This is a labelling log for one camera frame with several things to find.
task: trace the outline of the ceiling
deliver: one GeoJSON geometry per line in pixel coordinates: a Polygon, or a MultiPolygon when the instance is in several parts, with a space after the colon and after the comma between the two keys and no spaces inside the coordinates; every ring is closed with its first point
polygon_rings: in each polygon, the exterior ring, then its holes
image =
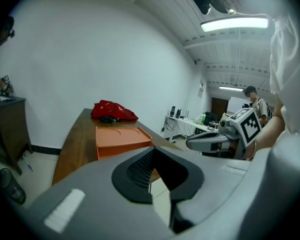
{"type": "Polygon", "coordinates": [[[228,28],[203,32],[201,23],[229,17],[215,9],[203,15],[193,0],[130,0],[164,24],[191,58],[203,61],[207,84],[239,88],[255,86],[258,94],[270,94],[270,40],[274,24],[267,29],[228,28]]]}

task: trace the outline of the backpack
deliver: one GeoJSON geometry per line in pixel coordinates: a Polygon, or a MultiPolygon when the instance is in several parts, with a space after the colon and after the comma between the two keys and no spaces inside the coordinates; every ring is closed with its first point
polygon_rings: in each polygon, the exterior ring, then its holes
{"type": "MultiPolygon", "coordinates": [[[[258,98],[257,99],[257,101],[256,101],[256,104],[259,106],[259,100],[260,100],[261,98],[258,98]]],[[[270,119],[271,118],[273,118],[274,117],[274,113],[272,112],[272,110],[270,109],[270,107],[269,107],[269,105],[268,105],[268,103],[266,102],[265,103],[266,104],[266,112],[267,112],[267,116],[268,116],[268,121],[267,121],[267,123],[270,121],[270,119]]]]}
{"type": "Polygon", "coordinates": [[[132,122],[137,121],[138,117],[131,110],[124,108],[118,103],[112,101],[100,100],[94,104],[91,112],[92,119],[100,119],[104,116],[110,116],[116,121],[132,122]]]}

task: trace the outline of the wooden cabinet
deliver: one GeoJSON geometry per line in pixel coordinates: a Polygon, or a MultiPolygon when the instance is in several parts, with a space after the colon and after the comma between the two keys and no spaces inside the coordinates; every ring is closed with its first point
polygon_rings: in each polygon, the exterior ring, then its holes
{"type": "Polygon", "coordinates": [[[9,97],[0,102],[0,161],[12,165],[21,175],[18,160],[28,149],[33,152],[26,123],[25,100],[9,97]]]}

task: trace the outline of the green bottle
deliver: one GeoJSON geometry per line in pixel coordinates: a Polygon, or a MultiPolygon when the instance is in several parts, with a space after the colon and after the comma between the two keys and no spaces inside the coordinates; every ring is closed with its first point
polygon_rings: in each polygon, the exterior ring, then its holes
{"type": "Polygon", "coordinates": [[[203,113],[203,114],[202,114],[202,124],[204,124],[205,118],[206,118],[206,113],[203,113]]]}

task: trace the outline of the black baseboard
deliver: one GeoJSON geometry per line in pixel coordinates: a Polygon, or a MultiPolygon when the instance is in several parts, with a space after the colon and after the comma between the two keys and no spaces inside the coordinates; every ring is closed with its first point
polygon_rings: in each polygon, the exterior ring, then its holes
{"type": "Polygon", "coordinates": [[[32,146],[32,150],[37,153],[59,156],[61,152],[61,148],[53,148],[53,147],[37,146],[37,145],[31,145],[31,146],[32,146]]]}

